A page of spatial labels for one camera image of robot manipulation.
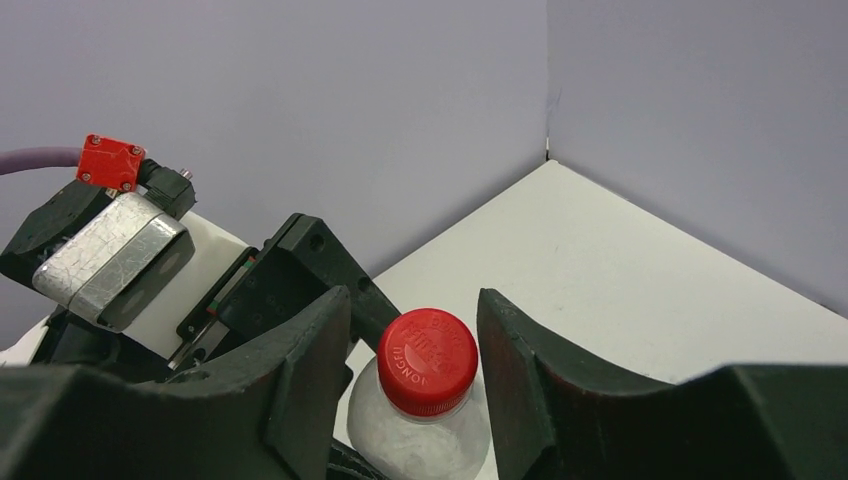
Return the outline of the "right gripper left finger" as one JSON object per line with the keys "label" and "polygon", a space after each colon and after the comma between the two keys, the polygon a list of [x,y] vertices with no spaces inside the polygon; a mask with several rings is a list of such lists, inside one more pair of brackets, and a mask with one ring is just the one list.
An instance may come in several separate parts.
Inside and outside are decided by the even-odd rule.
{"label": "right gripper left finger", "polygon": [[322,479],[351,302],[286,323],[166,383],[79,366],[1,372],[5,479]]}

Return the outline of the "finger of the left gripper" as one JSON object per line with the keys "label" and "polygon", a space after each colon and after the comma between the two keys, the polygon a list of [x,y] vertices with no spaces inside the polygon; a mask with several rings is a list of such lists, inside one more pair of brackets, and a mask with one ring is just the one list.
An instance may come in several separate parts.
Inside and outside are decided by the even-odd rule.
{"label": "finger of the left gripper", "polygon": [[401,313],[371,278],[359,278],[352,295],[352,330],[373,351]]}

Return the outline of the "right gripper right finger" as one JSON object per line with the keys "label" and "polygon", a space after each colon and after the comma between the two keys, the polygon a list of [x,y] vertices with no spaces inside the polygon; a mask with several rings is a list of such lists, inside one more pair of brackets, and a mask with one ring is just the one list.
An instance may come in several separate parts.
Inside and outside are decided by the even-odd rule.
{"label": "right gripper right finger", "polygon": [[679,385],[617,366],[483,289],[502,479],[843,479],[847,370],[729,365]]}

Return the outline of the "red bottle cap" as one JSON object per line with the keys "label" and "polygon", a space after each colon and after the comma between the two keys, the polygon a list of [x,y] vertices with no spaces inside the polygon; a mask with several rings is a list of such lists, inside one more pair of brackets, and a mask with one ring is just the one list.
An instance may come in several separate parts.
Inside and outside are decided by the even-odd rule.
{"label": "red bottle cap", "polygon": [[384,331],[376,353],[387,399],[414,417],[435,417],[466,397],[479,365],[476,341],[463,321],[435,308],[406,312]]}

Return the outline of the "clear bottle red label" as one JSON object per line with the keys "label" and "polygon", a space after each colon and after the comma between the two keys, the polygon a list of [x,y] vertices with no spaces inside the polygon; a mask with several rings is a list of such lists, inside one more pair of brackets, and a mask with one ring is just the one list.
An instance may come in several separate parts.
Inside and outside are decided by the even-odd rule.
{"label": "clear bottle red label", "polygon": [[460,404],[435,417],[399,410],[384,394],[372,359],[348,399],[349,444],[389,479],[475,479],[491,446],[482,376]]}

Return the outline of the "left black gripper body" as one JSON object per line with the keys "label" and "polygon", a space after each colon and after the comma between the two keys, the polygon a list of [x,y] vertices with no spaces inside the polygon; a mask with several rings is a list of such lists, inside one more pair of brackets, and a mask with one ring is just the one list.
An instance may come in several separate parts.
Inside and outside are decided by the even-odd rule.
{"label": "left black gripper body", "polygon": [[371,279],[320,218],[291,215],[259,248],[194,238],[200,298],[175,332],[170,377],[198,367],[290,320],[328,289],[358,297]]}

